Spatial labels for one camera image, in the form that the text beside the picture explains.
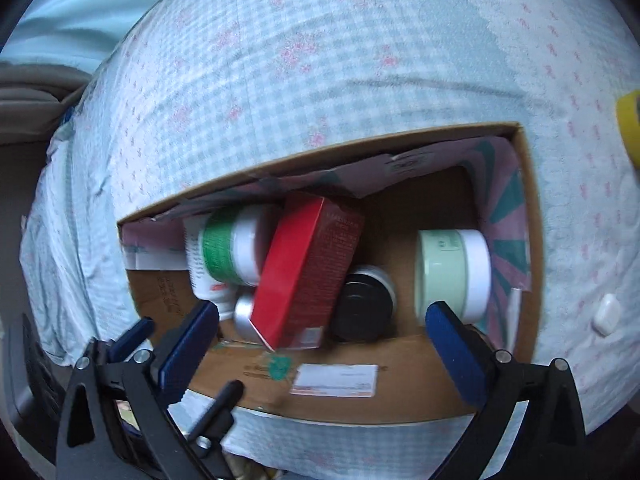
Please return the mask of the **black jar with barcode label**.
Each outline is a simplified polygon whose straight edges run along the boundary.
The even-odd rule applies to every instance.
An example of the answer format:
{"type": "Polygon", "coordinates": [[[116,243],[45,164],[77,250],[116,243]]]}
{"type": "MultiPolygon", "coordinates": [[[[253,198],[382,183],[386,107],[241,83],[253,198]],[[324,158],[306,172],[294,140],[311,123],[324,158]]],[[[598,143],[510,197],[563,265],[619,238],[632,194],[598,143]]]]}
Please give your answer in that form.
{"type": "Polygon", "coordinates": [[[338,341],[370,344],[388,333],[396,307],[390,276],[379,266],[356,266],[338,294],[329,332],[338,341]]]}

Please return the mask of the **white earbuds case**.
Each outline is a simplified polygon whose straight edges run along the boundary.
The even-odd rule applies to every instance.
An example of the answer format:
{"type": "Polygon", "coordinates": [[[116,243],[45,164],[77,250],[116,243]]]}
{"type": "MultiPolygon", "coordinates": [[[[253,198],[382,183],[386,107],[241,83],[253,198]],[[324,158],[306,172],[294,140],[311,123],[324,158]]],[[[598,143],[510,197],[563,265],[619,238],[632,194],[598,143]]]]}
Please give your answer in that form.
{"type": "Polygon", "coordinates": [[[616,331],[621,317],[622,306],[616,296],[609,292],[602,297],[594,312],[592,327],[601,337],[608,337],[616,331]]]}

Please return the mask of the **red rectangular box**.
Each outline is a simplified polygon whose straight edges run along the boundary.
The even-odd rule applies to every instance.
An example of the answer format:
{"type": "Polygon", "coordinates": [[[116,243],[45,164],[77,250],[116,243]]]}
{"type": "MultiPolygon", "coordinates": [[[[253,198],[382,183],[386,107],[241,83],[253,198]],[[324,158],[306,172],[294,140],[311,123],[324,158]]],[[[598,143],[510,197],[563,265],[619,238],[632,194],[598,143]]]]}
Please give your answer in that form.
{"type": "Polygon", "coordinates": [[[361,214],[326,197],[286,198],[250,315],[266,348],[320,346],[363,225],[361,214]]]}

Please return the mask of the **light blue sheer curtain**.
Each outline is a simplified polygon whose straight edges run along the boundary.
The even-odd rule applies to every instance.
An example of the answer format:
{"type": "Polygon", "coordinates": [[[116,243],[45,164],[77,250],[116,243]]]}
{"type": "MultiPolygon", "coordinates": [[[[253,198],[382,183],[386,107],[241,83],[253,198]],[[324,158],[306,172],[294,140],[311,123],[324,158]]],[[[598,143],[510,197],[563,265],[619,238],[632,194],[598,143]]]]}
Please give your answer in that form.
{"type": "Polygon", "coordinates": [[[32,0],[1,49],[6,64],[93,73],[160,0],[32,0]]]}

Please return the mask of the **checkered light blue bedspread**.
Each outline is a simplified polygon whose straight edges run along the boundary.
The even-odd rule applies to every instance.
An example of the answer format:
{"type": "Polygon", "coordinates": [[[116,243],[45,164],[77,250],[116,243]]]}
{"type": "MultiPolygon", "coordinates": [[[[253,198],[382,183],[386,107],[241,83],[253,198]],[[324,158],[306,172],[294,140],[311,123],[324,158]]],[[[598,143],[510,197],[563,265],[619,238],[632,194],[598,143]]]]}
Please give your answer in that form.
{"type": "Polygon", "coordinates": [[[639,387],[639,176],[615,104],[639,46],[610,0],[162,0],[55,133],[21,244],[44,350],[136,322],[116,224],[313,148],[518,122],[544,228],[537,362],[570,362],[588,429],[639,387]],[[602,297],[622,306],[601,337],[602,297]]]}

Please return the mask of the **yellow tape roll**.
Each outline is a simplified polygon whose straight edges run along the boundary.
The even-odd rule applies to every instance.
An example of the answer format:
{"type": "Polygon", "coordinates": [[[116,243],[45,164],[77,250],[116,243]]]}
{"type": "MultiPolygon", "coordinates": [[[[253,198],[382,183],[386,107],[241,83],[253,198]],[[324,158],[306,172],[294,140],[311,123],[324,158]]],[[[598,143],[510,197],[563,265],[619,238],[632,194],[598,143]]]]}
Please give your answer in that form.
{"type": "Polygon", "coordinates": [[[640,168],[640,90],[631,91],[616,101],[616,119],[625,150],[632,164],[640,168]]]}

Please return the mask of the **pale green white-lid jar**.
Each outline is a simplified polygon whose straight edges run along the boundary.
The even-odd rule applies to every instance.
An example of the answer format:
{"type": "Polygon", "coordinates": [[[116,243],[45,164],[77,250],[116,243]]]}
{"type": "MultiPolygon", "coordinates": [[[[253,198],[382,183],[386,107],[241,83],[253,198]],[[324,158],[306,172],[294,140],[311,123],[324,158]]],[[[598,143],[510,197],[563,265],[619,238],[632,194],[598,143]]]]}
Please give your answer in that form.
{"type": "Polygon", "coordinates": [[[477,230],[421,230],[416,237],[414,310],[425,324],[427,308],[448,304],[464,324],[480,322],[491,288],[485,237],[477,230]]]}

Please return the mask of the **white medicine bottle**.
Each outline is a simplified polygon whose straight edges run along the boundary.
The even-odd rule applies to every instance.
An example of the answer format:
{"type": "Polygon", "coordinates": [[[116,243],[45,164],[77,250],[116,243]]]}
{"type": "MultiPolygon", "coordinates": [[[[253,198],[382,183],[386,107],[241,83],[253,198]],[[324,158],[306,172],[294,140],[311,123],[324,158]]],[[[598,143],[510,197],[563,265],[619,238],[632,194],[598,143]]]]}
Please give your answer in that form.
{"type": "Polygon", "coordinates": [[[183,220],[190,283],[196,298],[212,302],[218,309],[219,319],[229,321],[233,318],[238,286],[216,280],[206,269],[203,234],[208,217],[209,214],[197,214],[183,220]]]}

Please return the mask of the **green label white jar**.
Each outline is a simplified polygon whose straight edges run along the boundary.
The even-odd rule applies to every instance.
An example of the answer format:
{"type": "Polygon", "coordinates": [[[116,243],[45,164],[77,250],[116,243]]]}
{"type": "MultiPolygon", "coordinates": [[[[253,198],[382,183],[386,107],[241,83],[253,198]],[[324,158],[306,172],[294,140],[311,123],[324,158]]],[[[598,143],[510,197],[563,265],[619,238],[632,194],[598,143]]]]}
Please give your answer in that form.
{"type": "Polygon", "coordinates": [[[257,286],[279,217],[273,204],[230,205],[212,212],[201,229],[208,274],[224,283],[257,286]]]}

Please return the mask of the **grey left drape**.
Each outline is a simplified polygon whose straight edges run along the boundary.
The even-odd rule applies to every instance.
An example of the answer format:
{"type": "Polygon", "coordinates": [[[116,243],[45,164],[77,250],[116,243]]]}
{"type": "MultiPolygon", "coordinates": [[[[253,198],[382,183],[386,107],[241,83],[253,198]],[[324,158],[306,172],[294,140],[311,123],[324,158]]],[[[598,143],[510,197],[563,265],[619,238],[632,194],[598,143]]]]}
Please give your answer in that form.
{"type": "Polygon", "coordinates": [[[1,145],[50,139],[90,80],[90,74],[63,65],[1,63],[1,145]]]}

